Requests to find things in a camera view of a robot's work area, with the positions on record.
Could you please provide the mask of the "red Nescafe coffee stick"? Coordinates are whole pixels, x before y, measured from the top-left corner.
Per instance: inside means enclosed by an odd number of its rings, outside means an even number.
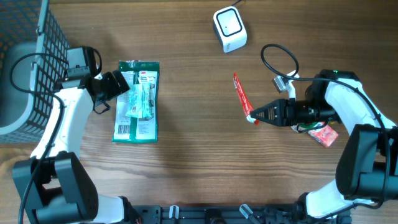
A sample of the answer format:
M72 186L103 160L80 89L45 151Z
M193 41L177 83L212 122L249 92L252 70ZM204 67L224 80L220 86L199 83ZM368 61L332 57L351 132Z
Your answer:
M258 125L259 121L251 117L251 112L254 111L254 108L252 107L251 102L248 100L244 88L236 72L234 72L233 75L233 83L247 121L252 124Z

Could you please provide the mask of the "teal snack bar wrapper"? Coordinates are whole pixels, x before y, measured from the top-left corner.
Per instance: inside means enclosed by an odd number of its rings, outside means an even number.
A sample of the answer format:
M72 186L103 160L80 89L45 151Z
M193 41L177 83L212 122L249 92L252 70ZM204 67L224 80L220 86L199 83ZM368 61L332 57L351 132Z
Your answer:
M153 115L150 105L150 83L132 84L129 87L129 104L126 116L137 119L151 119Z

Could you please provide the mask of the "red white juice carton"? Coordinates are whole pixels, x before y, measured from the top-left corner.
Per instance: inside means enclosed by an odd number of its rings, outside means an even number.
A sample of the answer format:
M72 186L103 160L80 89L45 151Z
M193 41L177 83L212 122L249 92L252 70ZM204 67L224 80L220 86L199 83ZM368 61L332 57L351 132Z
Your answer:
M325 147L330 147L338 137L338 133L329 125L321 129L311 130L308 134Z

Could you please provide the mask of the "green 3M sponge package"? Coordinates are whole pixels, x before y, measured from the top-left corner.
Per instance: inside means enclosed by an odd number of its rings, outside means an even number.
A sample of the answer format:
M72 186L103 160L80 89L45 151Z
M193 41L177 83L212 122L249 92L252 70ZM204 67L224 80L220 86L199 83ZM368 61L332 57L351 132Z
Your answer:
M126 116L129 104L128 91L117 97L113 142L149 143L157 141L157 95L159 89L160 63L139 60L120 61L119 70L128 85L150 83L152 108L151 119Z

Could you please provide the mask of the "green lid round container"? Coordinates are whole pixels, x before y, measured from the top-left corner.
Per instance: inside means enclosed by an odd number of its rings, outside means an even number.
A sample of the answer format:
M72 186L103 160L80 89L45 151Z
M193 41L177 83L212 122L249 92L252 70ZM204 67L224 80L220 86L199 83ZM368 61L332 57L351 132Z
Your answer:
M315 123L298 123L291 126L291 128L297 133L307 133L309 131L318 131L326 126L324 122Z

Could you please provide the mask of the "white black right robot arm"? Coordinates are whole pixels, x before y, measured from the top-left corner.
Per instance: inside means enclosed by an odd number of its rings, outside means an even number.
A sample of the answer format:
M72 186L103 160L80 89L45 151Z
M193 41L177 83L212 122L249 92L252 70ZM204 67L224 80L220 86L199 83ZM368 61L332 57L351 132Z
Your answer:
M289 92L252 110L255 122L274 126L295 126L330 121L344 124L349 139L336 167L335 179L324 187L307 192L291 206L293 222L337 221L355 207L378 209L388 200L397 200L397 125L387 119L369 99L353 72L321 70L311 78L305 99L295 97L296 71L278 75L275 87Z

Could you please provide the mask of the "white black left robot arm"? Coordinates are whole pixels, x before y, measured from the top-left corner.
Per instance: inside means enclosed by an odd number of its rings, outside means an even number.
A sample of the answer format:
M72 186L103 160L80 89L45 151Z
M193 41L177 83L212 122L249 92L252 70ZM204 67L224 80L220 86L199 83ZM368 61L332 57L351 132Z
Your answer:
M21 198L18 222L125 223L135 217L125 197L100 195L79 160L86 121L94 108L129 90L119 70L57 81L42 139L30 159L15 163Z

